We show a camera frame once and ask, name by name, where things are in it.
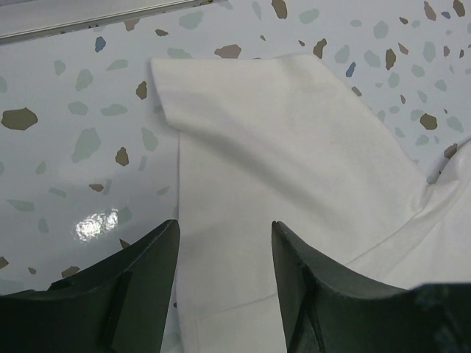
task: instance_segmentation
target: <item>metal edge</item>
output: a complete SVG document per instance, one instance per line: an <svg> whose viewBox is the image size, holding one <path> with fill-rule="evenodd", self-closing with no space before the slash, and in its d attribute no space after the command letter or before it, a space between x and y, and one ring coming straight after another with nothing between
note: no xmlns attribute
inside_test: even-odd
<svg viewBox="0 0 471 353"><path fill-rule="evenodd" d="M25 40L49 37L52 35L63 35L68 32L80 31L81 29L107 26L108 24L114 24L134 18L143 18L157 15L159 13L167 13L189 7L198 7L206 4L212 4L219 1L221 0L182 0L172 4L156 5L144 10L133 10L119 15L103 16L101 18L92 18L90 20L78 21L75 23L63 24L42 29L34 29L31 31L19 32L11 35L4 35L0 36L0 46Z"/></svg>

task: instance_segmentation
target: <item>folded fabric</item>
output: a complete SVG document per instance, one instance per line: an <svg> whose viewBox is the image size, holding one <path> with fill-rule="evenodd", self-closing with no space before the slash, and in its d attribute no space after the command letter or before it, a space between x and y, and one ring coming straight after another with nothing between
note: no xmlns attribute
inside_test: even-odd
<svg viewBox="0 0 471 353"><path fill-rule="evenodd" d="M459 251L457 229L437 225L467 185L460 168L469 175L471 165L449 165L442 186L428 185L315 56L154 59L152 70L166 119L180 131L176 286L185 352L286 351L274 220L340 263L402 287L443 280L463 263L461 253L443 271L433 262ZM448 241L453 248L437 254Z"/></svg>

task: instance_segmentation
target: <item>terrazzo-patterned surface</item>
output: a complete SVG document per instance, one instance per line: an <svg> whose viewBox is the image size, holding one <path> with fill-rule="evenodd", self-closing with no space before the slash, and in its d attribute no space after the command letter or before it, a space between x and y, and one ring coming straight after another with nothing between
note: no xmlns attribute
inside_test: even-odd
<svg viewBox="0 0 471 353"><path fill-rule="evenodd" d="M471 135L470 13L238 0L0 47L0 294L46 289L177 215L177 135L151 57L315 54L433 182ZM181 352L175 312L163 352Z"/></svg>

